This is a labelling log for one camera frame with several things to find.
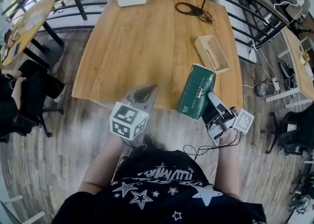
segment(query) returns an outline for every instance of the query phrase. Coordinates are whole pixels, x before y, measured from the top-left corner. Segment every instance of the white desk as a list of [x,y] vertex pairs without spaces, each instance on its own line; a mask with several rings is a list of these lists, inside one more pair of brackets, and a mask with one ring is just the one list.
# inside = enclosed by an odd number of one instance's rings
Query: white desk
[[304,65],[301,64],[299,59],[300,56],[302,56],[302,52],[304,51],[301,41],[287,28],[284,28],[282,33],[288,48],[284,50],[282,53],[280,53],[277,57],[281,58],[287,53],[290,53],[293,69],[295,72],[297,87],[289,91],[285,91],[277,95],[267,97],[265,101],[270,102],[297,93],[302,93],[307,97],[307,99],[305,100],[285,105],[285,108],[290,108],[293,106],[312,102],[314,100],[314,86],[313,81],[310,79],[307,73],[307,70],[305,69]]

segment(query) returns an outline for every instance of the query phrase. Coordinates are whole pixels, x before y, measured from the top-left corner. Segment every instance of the wooden box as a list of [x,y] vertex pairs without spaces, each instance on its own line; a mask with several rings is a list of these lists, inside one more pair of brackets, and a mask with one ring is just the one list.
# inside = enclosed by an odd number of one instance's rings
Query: wooden box
[[222,74],[229,70],[230,64],[215,36],[199,36],[194,45],[206,68],[216,74]]

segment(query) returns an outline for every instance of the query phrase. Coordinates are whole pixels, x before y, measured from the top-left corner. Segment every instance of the star print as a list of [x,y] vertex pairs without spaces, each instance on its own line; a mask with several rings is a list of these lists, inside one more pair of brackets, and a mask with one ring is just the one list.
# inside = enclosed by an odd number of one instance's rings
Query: star print
[[153,196],[158,197],[158,195],[159,195],[159,192],[157,191],[153,192]]
[[147,189],[140,194],[138,192],[131,192],[134,195],[134,198],[130,201],[130,204],[137,203],[139,207],[143,210],[145,207],[146,202],[153,201],[151,198],[149,198],[147,194]]
[[164,164],[163,164],[163,162],[162,162],[162,164],[160,165],[160,166],[156,166],[157,168],[164,168],[164,167],[166,167]]
[[119,187],[113,190],[113,192],[122,191],[122,198],[124,198],[124,196],[128,193],[128,191],[138,189],[137,187],[133,187],[134,184],[135,183],[127,185],[126,183],[122,182],[122,187]]
[[181,213],[177,213],[176,211],[175,211],[175,213],[173,214],[172,217],[175,218],[175,221],[182,219]]
[[205,206],[208,206],[211,198],[212,197],[216,197],[216,196],[221,196],[222,193],[213,190],[213,186],[212,185],[208,185],[206,187],[199,187],[199,186],[191,186],[194,187],[197,190],[197,194],[194,195],[192,198],[202,198]]
[[192,169],[192,168],[188,167],[188,170],[190,170],[190,171],[191,171],[191,174],[192,174],[192,173],[194,173],[194,171],[193,171],[193,169]]
[[178,193],[178,190],[176,187],[170,187],[168,193],[175,195],[175,193]]

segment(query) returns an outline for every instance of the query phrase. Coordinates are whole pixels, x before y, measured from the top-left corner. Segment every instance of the wooden floor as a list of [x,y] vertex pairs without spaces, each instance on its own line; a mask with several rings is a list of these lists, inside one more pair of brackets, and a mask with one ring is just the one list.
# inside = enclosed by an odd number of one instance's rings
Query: wooden floor
[[[72,30],[59,34],[66,42],[66,48],[53,74],[68,84],[68,89],[64,100],[58,104],[59,107],[63,106],[65,114],[46,116],[52,138],[47,138],[43,129],[34,128],[25,138],[12,134],[8,144],[0,144],[1,167],[9,195],[24,196],[24,203],[14,205],[22,221],[44,210],[46,215],[38,223],[49,223],[63,201],[77,190],[87,167],[109,135],[110,111],[93,102],[71,97],[76,71],[90,33],[90,30]],[[47,39],[45,33],[37,37],[42,43]],[[277,78],[280,78],[280,72],[276,55],[284,49],[281,35],[262,48]],[[241,62],[243,84],[253,86],[267,78],[261,59],[257,58],[258,64],[255,66]],[[264,64],[267,73],[273,77],[274,73],[265,60]],[[240,143],[241,199],[262,203],[268,223],[278,224],[289,216],[291,182],[298,170],[303,169],[304,159],[294,155],[285,156],[277,148],[269,155],[264,154],[272,136],[260,134],[260,130],[274,127],[269,120],[269,112],[276,112],[280,119],[288,110],[284,109],[282,100],[266,103],[264,97],[255,96],[249,87],[243,87],[243,96],[245,109],[254,114],[255,119],[250,132],[242,136]],[[292,110],[301,111],[307,106]],[[186,144],[195,148],[210,144],[201,120],[193,120],[176,111],[154,109],[145,132],[168,150],[182,150]],[[213,150],[199,156],[196,161],[209,176],[217,158],[218,151]]]

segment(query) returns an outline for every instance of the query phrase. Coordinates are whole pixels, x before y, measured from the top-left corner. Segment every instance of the green box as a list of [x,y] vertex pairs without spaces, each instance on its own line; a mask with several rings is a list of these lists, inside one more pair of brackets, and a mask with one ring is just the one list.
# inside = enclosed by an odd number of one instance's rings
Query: green box
[[215,72],[204,66],[193,64],[177,111],[199,119],[207,106],[207,94],[214,89],[215,81]]

